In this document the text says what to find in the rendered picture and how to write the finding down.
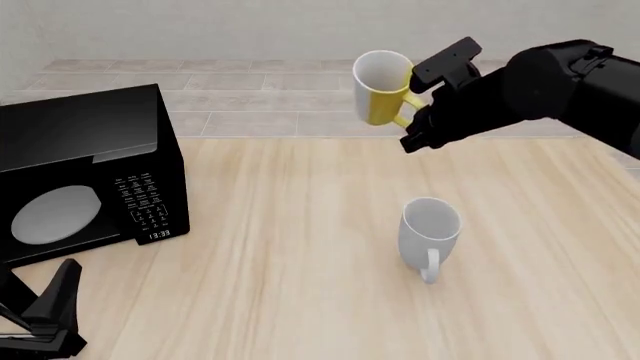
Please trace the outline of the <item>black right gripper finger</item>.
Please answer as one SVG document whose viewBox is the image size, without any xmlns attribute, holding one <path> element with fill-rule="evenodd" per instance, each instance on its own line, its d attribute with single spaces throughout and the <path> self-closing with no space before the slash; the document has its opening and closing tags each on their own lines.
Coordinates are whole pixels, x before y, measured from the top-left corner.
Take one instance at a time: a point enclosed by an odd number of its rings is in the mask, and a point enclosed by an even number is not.
<svg viewBox="0 0 640 360">
<path fill-rule="evenodd" d="M 400 139 L 406 154 L 431 146 L 431 113 L 431 107 L 426 106 L 414 114 L 412 122 L 405 129 L 406 135 Z"/>
</svg>

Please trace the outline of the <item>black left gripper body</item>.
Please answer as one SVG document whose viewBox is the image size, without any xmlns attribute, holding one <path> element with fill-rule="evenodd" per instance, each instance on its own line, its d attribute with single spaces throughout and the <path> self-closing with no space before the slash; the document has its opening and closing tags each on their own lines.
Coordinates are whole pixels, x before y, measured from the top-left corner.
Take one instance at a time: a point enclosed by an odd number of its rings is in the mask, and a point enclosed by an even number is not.
<svg viewBox="0 0 640 360">
<path fill-rule="evenodd" d="M 0 333 L 0 360 L 69 359 L 86 345 L 77 330 L 65 327 L 38 327 L 33 333 Z"/>
</svg>

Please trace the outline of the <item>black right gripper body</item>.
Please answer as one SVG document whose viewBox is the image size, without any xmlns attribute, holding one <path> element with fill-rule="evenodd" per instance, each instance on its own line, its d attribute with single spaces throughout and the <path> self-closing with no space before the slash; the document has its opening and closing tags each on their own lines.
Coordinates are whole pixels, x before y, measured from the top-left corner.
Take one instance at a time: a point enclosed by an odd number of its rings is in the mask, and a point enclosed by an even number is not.
<svg viewBox="0 0 640 360">
<path fill-rule="evenodd" d="M 442 147 L 506 125 L 502 73 L 477 78 L 461 89 L 440 86 L 432 93 L 428 146 Z"/>
</svg>

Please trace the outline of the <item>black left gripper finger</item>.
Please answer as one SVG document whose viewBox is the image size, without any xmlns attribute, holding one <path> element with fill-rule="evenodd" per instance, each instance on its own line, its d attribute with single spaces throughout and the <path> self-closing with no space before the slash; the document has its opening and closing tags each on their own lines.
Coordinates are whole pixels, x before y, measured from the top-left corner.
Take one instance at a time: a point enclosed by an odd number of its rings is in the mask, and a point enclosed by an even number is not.
<svg viewBox="0 0 640 360">
<path fill-rule="evenodd" d="M 22 313 L 32 332 L 79 331 L 77 294 L 81 272 L 82 266 L 76 260 L 61 263 L 43 293 Z"/>
<path fill-rule="evenodd" d="M 0 303 L 2 305 L 31 305 L 36 294 L 4 264 L 0 264 Z"/>
</svg>

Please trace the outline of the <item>yellow and white mug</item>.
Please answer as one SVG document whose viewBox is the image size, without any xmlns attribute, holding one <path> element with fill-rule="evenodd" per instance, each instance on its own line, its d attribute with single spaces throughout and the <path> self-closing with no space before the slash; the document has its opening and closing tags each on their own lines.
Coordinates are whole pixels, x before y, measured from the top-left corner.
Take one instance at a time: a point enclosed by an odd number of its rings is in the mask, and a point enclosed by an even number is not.
<svg viewBox="0 0 640 360">
<path fill-rule="evenodd" d="M 415 111 L 426 103 L 410 91 L 414 65 L 406 56 L 391 50 L 372 50 L 359 56 L 352 66 L 356 113 L 368 125 L 395 123 L 407 128 L 411 120 L 401 115 L 408 104 Z"/>
</svg>

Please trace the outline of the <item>black microwave oven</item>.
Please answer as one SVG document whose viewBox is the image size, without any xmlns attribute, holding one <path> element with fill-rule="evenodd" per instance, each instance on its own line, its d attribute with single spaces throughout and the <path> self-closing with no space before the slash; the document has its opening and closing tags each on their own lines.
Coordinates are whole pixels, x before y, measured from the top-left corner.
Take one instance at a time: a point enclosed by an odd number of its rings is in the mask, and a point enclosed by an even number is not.
<svg viewBox="0 0 640 360">
<path fill-rule="evenodd" d="M 92 188 L 98 215 L 72 236 L 26 245 L 11 233 L 31 200 Z M 10 268 L 190 230 L 185 165 L 155 84 L 0 106 L 0 263 Z"/>
</svg>

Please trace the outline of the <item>white round microwave turntable plate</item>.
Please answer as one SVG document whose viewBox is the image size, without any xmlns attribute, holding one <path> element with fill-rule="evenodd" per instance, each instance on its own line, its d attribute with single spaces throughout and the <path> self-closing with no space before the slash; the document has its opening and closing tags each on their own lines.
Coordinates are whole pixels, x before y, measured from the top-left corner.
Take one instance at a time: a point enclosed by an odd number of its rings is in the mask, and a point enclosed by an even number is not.
<svg viewBox="0 0 640 360">
<path fill-rule="evenodd" d="M 11 233 L 26 245 L 46 245 L 78 233 L 102 206 L 92 188 L 70 185 L 31 200 L 13 218 Z"/>
</svg>

